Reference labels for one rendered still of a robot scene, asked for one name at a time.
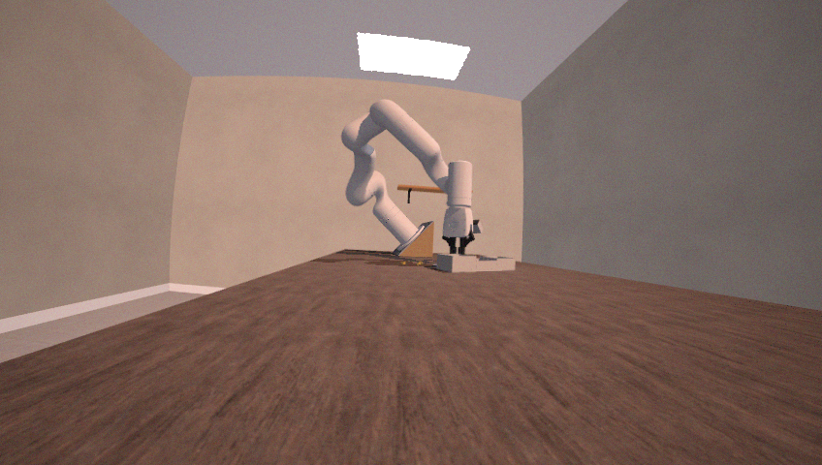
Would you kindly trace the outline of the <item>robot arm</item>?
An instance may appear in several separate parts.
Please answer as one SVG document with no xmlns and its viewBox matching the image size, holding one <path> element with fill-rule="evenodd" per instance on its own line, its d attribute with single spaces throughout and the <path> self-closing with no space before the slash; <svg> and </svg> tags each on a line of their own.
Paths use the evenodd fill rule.
<svg viewBox="0 0 822 465">
<path fill-rule="evenodd" d="M 384 176 L 374 170 L 376 152 L 367 143 L 387 129 L 418 158 L 429 178 L 448 195 L 447 206 L 471 207 L 472 164 L 454 161 L 447 167 L 438 143 L 393 101 L 379 100 L 369 112 L 347 124 L 341 134 L 343 144 L 357 152 L 346 198 L 352 205 L 361 206 L 375 196 L 378 201 L 373 214 L 400 242 L 397 250 L 401 250 L 418 236 L 424 225 L 416 228 L 391 201 Z"/>
</svg>

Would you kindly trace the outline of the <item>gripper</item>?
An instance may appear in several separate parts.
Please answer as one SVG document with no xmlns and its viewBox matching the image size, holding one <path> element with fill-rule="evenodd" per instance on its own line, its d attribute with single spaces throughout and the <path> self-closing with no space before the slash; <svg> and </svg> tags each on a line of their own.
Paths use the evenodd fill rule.
<svg viewBox="0 0 822 465">
<path fill-rule="evenodd" d="M 442 238 L 449 244 L 450 254 L 457 253 L 457 237 L 459 237 L 458 254 L 465 255 L 465 247 L 469 242 L 475 240 L 472 211 L 469 207 L 451 206 L 446 209 Z"/>
</svg>

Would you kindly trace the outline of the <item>beige rack of three bins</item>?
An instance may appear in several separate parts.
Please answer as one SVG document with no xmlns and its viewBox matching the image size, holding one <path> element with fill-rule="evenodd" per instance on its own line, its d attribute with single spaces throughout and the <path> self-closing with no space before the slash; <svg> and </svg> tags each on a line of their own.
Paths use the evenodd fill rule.
<svg viewBox="0 0 822 465">
<path fill-rule="evenodd" d="M 502 259 L 496 259 L 502 258 Z M 449 272 L 477 272 L 515 270 L 516 259 L 505 257 L 480 257 L 462 254 L 437 254 L 437 267 Z"/>
</svg>

